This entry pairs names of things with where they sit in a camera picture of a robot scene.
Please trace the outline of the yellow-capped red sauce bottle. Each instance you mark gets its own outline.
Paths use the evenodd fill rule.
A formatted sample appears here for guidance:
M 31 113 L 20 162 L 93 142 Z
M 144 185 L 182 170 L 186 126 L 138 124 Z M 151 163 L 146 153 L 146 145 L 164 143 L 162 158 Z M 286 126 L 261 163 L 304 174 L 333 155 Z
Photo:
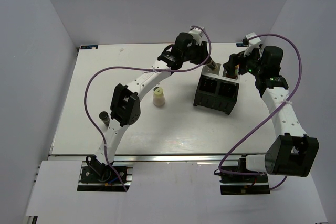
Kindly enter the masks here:
M 231 79 L 237 79 L 239 74 L 239 65 L 236 65 L 235 67 L 232 67 L 230 71 L 227 70 L 226 77 Z

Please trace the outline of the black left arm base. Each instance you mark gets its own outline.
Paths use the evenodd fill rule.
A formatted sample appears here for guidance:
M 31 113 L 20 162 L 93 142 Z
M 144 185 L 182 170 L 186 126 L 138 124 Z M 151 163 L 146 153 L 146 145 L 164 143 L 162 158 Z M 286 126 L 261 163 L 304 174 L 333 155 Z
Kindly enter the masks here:
M 125 193 L 131 184 L 130 167 L 111 165 L 114 169 L 99 162 L 94 155 L 87 156 L 80 171 L 77 191 Z

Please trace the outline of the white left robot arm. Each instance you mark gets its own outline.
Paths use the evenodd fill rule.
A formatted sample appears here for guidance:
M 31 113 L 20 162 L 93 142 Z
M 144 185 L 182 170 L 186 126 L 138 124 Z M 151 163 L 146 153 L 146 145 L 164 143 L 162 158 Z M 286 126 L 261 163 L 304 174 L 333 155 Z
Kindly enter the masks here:
M 190 62 L 197 67 L 208 65 L 216 69 L 216 63 L 209 56 L 211 45 L 202 41 L 205 31 L 202 27 L 192 26 L 187 33 L 179 33 L 175 43 L 168 45 L 158 56 L 154 64 L 144 73 L 126 85 L 118 84 L 111 101 L 110 122 L 104 140 L 95 157 L 100 164 L 93 168 L 93 176 L 101 182 L 110 178 L 116 150 L 128 129 L 140 117 L 140 102 L 162 80 L 175 72 L 182 72 L 183 63 Z

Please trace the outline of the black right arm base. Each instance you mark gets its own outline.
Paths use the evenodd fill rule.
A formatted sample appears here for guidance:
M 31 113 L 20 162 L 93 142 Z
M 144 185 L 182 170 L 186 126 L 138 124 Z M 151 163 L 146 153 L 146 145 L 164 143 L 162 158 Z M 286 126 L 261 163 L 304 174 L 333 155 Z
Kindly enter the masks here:
M 223 162 L 222 169 L 229 172 L 251 173 L 246 169 L 245 156 L 231 156 Z M 267 195 L 270 187 L 267 174 L 224 174 L 218 168 L 213 174 L 219 177 L 221 195 Z

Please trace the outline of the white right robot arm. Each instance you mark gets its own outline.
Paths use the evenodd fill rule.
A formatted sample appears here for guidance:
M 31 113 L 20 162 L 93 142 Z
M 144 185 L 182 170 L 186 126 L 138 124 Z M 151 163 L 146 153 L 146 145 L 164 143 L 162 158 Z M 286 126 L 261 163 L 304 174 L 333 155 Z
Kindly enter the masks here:
M 249 54 L 231 54 L 223 65 L 229 74 L 250 73 L 255 77 L 255 86 L 275 129 L 276 140 L 266 154 L 247 155 L 246 163 L 238 166 L 237 175 L 245 182 L 256 173 L 306 177 L 319 149 L 318 140 L 307 135 L 288 100 L 287 81 L 279 74 L 283 55 L 276 46 L 267 46 L 263 51 L 254 48 Z

